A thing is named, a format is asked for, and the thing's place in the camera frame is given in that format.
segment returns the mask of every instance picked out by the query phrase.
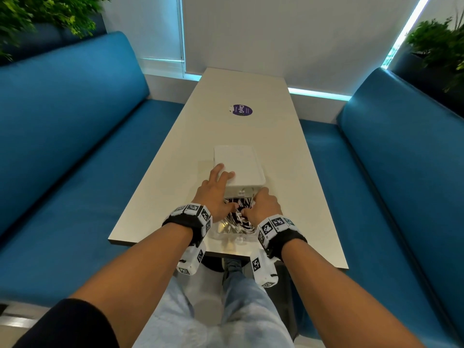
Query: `blue cushion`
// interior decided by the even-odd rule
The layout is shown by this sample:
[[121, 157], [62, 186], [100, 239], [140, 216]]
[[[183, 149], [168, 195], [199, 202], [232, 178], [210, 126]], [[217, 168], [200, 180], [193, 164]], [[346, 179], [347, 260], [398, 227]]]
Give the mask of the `blue cushion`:
[[0, 234], [148, 95], [117, 32], [0, 68]]
[[340, 126], [464, 338], [464, 120], [377, 69]]
[[[300, 121], [321, 181], [333, 223], [349, 266], [346, 274], [390, 310], [428, 347], [450, 347], [454, 340], [434, 310], [415, 269], [399, 245], [337, 126]], [[301, 312], [296, 297], [295, 311]], [[309, 318], [300, 330], [314, 329]]]
[[148, 100], [0, 248], [0, 298], [52, 306], [125, 251], [108, 236], [183, 105]]

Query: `black shirt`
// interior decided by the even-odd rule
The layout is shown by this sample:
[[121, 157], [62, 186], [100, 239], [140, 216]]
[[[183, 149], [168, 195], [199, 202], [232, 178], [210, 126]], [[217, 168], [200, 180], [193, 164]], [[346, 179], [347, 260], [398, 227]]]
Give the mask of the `black shirt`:
[[24, 347], [119, 348], [119, 344], [99, 309], [83, 300], [63, 299], [14, 345]]

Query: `black planter box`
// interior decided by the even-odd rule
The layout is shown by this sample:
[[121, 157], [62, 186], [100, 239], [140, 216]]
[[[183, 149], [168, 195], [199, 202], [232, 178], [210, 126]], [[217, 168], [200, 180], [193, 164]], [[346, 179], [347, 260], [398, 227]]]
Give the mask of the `black planter box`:
[[[82, 40], [106, 34], [105, 23], [100, 13], [90, 16], [90, 19], [96, 24], [95, 30], [92, 31], [93, 36], [80, 39], [78, 36], [73, 35], [69, 29], [56, 28], [48, 23], [36, 23], [34, 24], [36, 31], [23, 32], [18, 35], [20, 41], [19, 47], [4, 45], [3, 51], [10, 54], [13, 58], [13, 62], [16, 62], [63, 46], [78, 43]], [[7, 58], [0, 57], [0, 66], [10, 63], [11, 62]]]
[[424, 67], [422, 58], [412, 53], [401, 56], [391, 71], [431, 98], [464, 117], [464, 84], [444, 92], [452, 73], [439, 67]]

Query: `round purple sticker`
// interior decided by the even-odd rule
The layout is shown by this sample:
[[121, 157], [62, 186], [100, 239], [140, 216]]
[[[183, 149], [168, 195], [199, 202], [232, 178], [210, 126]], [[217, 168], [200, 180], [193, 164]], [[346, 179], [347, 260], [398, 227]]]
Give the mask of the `round purple sticker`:
[[234, 105], [231, 107], [231, 112], [237, 116], [249, 116], [253, 113], [253, 110], [245, 105]]

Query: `tabletop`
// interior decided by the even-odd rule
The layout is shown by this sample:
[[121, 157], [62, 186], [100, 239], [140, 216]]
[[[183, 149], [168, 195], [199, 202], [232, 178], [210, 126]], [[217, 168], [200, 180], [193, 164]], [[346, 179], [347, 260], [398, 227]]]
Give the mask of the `tabletop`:
[[[224, 69], [205, 71], [109, 241], [135, 244], [191, 201], [209, 176], [216, 145], [252, 145], [283, 214], [330, 263], [348, 268], [285, 80]], [[214, 255], [248, 256], [260, 246], [228, 241], [216, 228], [205, 242]]]

